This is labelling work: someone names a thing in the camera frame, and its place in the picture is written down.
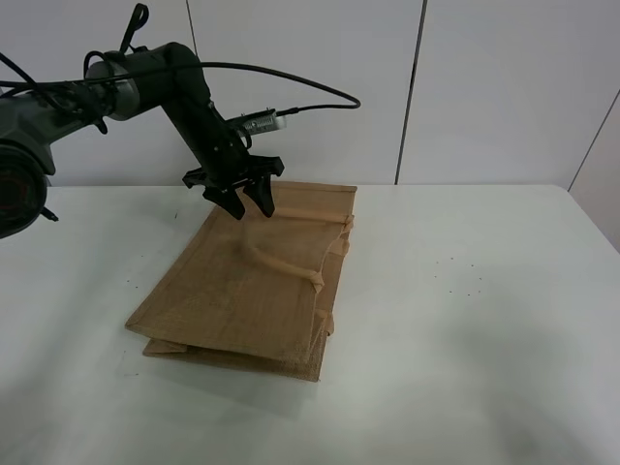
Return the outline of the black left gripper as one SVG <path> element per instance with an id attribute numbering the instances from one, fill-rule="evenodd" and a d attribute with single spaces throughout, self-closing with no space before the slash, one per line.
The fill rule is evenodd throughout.
<path id="1" fill-rule="evenodd" d="M 279 157 L 251 155 L 252 138 L 242 138 L 226 121 L 211 104 L 182 111 L 182 137 L 200 165 L 182 181 L 189 188 L 205 186 L 202 196 L 236 220 L 243 218 L 245 207 L 231 189 L 242 186 L 260 212 L 272 216 L 271 176 L 281 175 L 284 164 Z"/>

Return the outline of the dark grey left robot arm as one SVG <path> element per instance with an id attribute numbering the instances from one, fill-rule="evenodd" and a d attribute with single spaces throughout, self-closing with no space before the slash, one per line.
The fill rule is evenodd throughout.
<path id="1" fill-rule="evenodd" d="M 282 174 L 282 160 L 250 155 L 249 132 L 217 111 L 200 61 L 186 46 L 108 52 L 82 81 L 27 85 L 1 98 L 2 236 L 39 217 L 56 220 L 46 207 L 52 144 L 87 126 L 105 134 L 107 118 L 127 121 L 155 108 L 164 110 L 199 163 L 183 176 L 187 187 L 203 186 L 203 197 L 235 219 L 245 213 L 240 193 L 264 216 L 274 213 L 270 180 Z"/>

